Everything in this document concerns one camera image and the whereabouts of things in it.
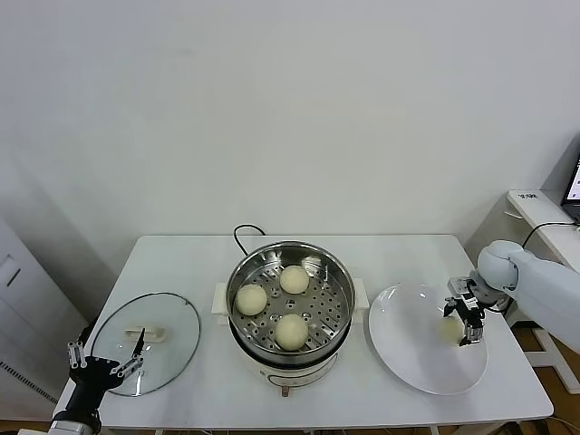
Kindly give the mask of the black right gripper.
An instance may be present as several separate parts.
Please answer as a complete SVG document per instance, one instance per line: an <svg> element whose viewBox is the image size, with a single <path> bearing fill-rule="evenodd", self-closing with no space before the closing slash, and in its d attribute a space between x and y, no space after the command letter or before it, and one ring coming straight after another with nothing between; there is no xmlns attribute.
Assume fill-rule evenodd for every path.
<svg viewBox="0 0 580 435"><path fill-rule="evenodd" d="M464 334L459 340L459 347L479 343L483 337L485 313L479 305L478 299L473 295L460 294L447 297L443 308L443 316L448 317L454 311L459 314L463 321Z"/></svg>

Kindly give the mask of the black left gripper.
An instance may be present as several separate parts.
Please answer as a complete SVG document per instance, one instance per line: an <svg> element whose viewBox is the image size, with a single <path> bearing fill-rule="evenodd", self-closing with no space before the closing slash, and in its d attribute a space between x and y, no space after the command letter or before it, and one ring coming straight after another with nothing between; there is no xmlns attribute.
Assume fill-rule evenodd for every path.
<svg viewBox="0 0 580 435"><path fill-rule="evenodd" d="M63 391L55 411L97 411L105 393L122 383L119 376L131 376L143 365L144 335L142 328L131 358L122 365L102 357L85 357L82 341L68 342L69 382L73 389Z"/></svg>

